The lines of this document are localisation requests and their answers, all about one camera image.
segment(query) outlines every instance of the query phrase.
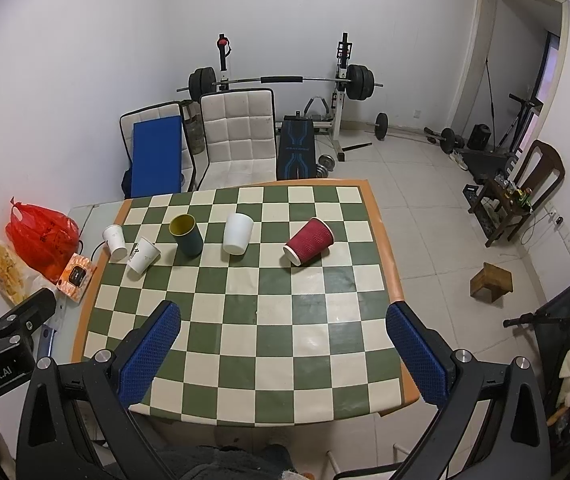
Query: red paper cup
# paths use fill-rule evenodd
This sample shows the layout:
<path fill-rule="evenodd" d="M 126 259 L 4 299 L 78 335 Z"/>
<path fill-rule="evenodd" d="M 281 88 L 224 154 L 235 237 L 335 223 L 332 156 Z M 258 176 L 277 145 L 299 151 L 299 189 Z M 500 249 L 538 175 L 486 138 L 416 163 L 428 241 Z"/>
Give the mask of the red paper cup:
<path fill-rule="evenodd" d="M 334 243 L 334 235 L 328 225 L 318 218 L 307 222 L 289 242 L 283 246 L 285 255 L 296 265 L 311 260 Z"/>

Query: green cup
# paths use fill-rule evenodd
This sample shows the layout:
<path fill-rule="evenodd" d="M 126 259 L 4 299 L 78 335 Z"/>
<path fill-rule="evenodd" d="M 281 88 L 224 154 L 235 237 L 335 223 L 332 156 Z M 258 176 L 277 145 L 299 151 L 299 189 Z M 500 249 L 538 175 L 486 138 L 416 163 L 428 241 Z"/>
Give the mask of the green cup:
<path fill-rule="evenodd" d="M 203 252 L 203 237 L 192 215 L 178 215 L 172 219 L 169 232 L 185 256 L 193 258 Z"/>

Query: green and white checkered tablecloth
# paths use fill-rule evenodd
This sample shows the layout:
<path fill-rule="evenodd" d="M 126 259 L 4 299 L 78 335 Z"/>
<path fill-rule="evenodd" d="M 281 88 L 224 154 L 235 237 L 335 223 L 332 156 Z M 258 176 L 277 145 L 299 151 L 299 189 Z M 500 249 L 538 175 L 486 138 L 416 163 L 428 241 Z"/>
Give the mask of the green and white checkered tablecloth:
<path fill-rule="evenodd" d="M 231 212 L 254 219 L 247 251 L 222 250 Z M 187 259 L 169 222 L 189 213 L 205 241 Z M 303 267 L 283 244 L 312 217 L 332 229 L 329 252 Z M 385 331 L 389 304 L 359 187 L 265 186 L 134 199 L 123 225 L 161 256 L 142 277 L 109 263 L 84 356 L 114 349 L 159 301 L 182 323 L 136 412 L 188 422 L 273 426 L 348 418 L 401 405 L 400 360 Z"/>

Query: blue gripper pad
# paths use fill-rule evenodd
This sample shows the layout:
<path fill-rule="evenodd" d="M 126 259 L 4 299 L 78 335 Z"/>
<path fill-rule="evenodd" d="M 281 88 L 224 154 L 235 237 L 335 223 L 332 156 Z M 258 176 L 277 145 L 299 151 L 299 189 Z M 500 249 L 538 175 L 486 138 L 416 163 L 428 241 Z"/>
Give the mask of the blue gripper pad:
<path fill-rule="evenodd" d="M 456 373 L 449 358 L 452 349 L 438 332 L 425 328 L 404 301 L 388 307 L 385 327 L 425 402 L 442 408 Z"/>
<path fill-rule="evenodd" d="M 156 322 L 143 335 L 142 341 L 133 351 L 130 359 L 120 368 L 118 377 L 118 400 L 127 407 L 143 400 L 152 380 L 170 351 L 181 327 L 181 313 L 178 306 L 170 301 Z M 145 330 L 145 324 L 139 330 Z"/>

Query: doorway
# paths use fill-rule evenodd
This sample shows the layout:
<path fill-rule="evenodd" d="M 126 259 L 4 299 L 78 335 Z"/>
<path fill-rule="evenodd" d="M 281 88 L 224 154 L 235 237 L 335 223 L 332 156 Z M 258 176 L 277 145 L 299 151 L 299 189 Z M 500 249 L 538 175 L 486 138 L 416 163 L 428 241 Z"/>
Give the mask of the doorway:
<path fill-rule="evenodd" d="M 505 159 L 509 172 L 539 135 L 562 70 L 568 17 L 566 0 L 477 0 L 466 70 L 450 114 L 452 129 L 466 143 L 484 133 L 480 153 L 492 156 L 475 157 L 473 166 L 477 158 L 499 166 Z"/>

